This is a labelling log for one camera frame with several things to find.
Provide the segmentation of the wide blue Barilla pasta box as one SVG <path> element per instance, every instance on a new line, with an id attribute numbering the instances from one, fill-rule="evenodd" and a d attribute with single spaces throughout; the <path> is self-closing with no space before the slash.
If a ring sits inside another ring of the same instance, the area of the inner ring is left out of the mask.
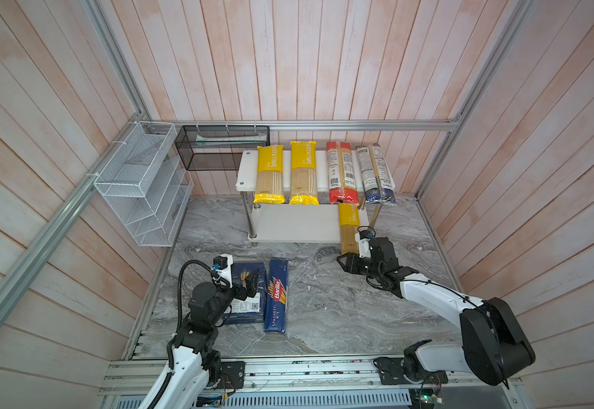
<path id="1" fill-rule="evenodd" d="M 232 300 L 230 311 L 225 316 L 225 325 L 254 324 L 263 323 L 266 306 L 265 289 L 265 268 L 262 262 L 235 262 L 232 265 L 232 286 L 234 284 L 243 284 L 244 277 L 248 272 L 255 269 L 259 273 L 258 292 L 254 298 L 248 298 L 246 301 Z"/>

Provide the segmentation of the yellow Pastatime spaghetti pack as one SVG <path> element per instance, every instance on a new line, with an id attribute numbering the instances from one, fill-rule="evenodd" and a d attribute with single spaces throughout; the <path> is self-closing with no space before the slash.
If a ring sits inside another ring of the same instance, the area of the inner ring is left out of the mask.
<path id="1" fill-rule="evenodd" d="M 315 141 L 291 142 L 291 205 L 319 204 L 317 197 L 317 158 Z"/>
<path id="2" fill-rule="evenodd" d="M 258 151 L 254 204 L 284 204 L 283 146 L 258 147 Z"/>
<path id="3" fill-rule="evenodd" d="M 358 254 L 359 247 L 356 241 L 357 230 L 360 227 L 358 207 L 354 204 L 340 203 L 338 211 L 341 254 Z"/>

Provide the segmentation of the narrow blue Barilla spaghetti box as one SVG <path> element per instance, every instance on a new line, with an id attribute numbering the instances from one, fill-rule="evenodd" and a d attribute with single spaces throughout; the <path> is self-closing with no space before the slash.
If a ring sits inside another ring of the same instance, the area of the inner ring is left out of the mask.
<path id="1" fill-rule="evenodd" d="M 264 330 L 284 334 L 287 329 L 288 259 L 270 260 L 266 276 Z"/>

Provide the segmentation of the red clear spaghetti pack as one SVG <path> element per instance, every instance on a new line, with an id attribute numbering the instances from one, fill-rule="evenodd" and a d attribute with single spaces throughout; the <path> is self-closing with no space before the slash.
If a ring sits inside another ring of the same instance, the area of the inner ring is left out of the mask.
<path id="1" fill-rule="evenodd" d="M 332 203 L 359 204 L 356 172 L 352 161 L 351 144 L 329 141 L 327 143 L 329 174 L 329 200 Z"/>

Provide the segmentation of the blue clear spaghetti pack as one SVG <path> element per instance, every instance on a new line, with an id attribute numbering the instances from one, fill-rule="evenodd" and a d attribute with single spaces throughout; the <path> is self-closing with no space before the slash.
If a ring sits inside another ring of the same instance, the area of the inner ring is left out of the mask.
<path id="1" fill-rule="evenodd" d="M 385 155 L 378 144 L 359 146 L 356 155 L 361 168 L 365 201 L 370 204 L 396 204 L 395 184 Z"/>

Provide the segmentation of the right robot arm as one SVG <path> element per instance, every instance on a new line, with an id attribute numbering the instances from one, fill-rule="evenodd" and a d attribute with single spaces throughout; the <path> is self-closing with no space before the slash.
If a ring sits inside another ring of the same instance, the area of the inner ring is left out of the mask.
<path id="1" fill-rule="evenodd" d="M 376 290 L 418 303 L 460 330 L 456 343 L 425 339 L 407 347 L 400 360 L 375 359 L 387 383 L 422 384 L 453 372 L 496 386 L 535 363 L 535 351 L 504 300 L 469 296 L 402 266 L 392 242 L 369 231 L 344 239 L 341 250 L 337 262 L 346 273 L 362 275 Z"/>

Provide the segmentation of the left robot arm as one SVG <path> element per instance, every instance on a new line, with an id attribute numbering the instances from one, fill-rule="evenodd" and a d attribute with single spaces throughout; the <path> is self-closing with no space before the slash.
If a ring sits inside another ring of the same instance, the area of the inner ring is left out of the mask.
<path id="1" fill-rule="evenodd" d="M 211 280 L 195 286 L 185 315 L 183 279 L 192 265 L 206 269 Z M 259 270 L 254 269 L 235 282 L 233 265 L 233 257 L 228 254 L 215 257 L 211 266 L 199 260 L 182 265 L 177 284 L 178 323 L 166 345 L 167 364 L 140 407 L 204 407 L 222 404 L 237 391 L 229 376 L 222 373 L 221 355 L 213 344 L 232 302 L 256 296 Z"/>

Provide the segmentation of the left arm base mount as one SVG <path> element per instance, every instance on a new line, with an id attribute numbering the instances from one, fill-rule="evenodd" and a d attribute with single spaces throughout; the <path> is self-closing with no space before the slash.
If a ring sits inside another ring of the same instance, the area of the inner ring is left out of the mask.
<path id="1" fill-rule="evenodd" d="M 244 386 L 245 361 L 214 362 L 208 367 L 208 389 L 239 390 Z"/>

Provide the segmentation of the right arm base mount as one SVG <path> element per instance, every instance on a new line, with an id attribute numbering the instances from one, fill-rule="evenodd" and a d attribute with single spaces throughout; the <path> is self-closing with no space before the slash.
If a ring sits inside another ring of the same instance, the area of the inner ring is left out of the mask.
<path id="1" fill-rule="evenodd" d="M 381 356 L 373 360 L 383 385 L 422 384 L 440 385 L 448 383 L 445 372 L 431 373 L 413 357 L 390 358 Z"/>

